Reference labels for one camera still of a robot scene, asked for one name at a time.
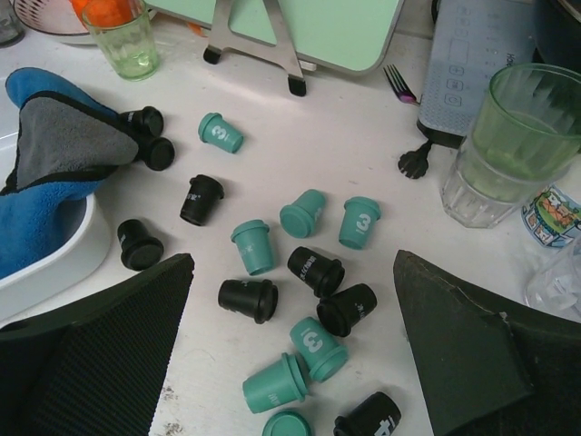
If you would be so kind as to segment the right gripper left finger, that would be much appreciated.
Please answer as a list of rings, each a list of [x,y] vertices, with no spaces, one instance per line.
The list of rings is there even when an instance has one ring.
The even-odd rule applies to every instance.
[[[175,254],[1,330],[4,435],[146,435],[192,284]]]

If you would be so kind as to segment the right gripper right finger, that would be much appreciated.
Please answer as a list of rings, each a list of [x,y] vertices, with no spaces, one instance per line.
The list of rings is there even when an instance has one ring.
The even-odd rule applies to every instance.
[[[434,434],[579,434],[579,323],[409,251],[398,251],[393,273]]]

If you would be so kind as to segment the white storage basket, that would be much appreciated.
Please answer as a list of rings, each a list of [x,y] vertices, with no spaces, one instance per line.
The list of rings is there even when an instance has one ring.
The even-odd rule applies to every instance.
[[[79,282],[103,261],[110,242],[98,242],[96,238],[93,195],[64,203],[66,242],[60,249],[9,276],[1,275],[2,318],[17,314]]]

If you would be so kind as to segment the blue grey cloth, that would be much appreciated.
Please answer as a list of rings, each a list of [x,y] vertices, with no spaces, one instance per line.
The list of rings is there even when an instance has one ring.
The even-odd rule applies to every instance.
[[[139,153],[119,114],[61,75],[23,67],[5,90],[19,110],[15,166],[1,191],[1,275],[16,273],[66,242],[64,203],[94,193]]]

